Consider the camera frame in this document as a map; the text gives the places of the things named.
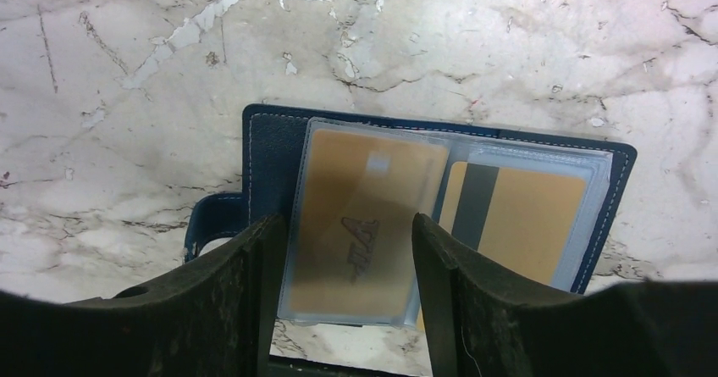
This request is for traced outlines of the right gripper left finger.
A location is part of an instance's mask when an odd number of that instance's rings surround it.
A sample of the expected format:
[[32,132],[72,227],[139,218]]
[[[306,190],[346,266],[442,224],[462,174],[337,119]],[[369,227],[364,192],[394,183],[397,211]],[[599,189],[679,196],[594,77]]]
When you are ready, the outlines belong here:
[[287,247],[271,215],[103,299],[1,295],[4,376],[265,376]]

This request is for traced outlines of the navy blue card holder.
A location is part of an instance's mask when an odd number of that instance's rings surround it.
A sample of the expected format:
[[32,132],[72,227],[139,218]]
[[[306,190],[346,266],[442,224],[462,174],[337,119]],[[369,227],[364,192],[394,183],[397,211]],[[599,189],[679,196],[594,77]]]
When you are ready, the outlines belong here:
[[[608,194],[600,206],[599,218],[589,238],[587,250],[581,256],[578,273],[571,288],[564,292],[564,297],[578,297],[585,292],[638,156],[635,147],[613,141],[251,104],[245,107],[242,114],[242,190],[209,195],[195,205],[185,234],[186,262],[197,258],[201,248],[210,241],[237,236],[264,216],[274,213],[285,217],[290,215],[290,210],[295,206],[295,185],[300,173],[307,126],[312,118],[336,119],[390,130],[460,135],[471,139],[491,138],[612,154],[614,159]],[[461,294],[466,291],[470,281],[466,270],[459,263],[458,244],[449,242],[449,237],[436,225],[424,225],[419,232],[431,238],[431,242],[420,246],[420,256],[429,267],[421,274],[418,285],[428,288],[431,296],[430,302],[423,304],[424,330],[429,335],[441,332],[458,334],[463,322],[469,318],[468,311],[461,307]]]

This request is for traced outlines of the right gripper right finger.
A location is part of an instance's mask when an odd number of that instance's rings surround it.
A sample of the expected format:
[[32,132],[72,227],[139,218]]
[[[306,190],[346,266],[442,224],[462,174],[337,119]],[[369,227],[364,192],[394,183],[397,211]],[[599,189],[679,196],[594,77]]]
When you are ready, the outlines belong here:
[[473,251],[422,213],[412,251],[436,376],[717,373],[715,282],[560,291]]

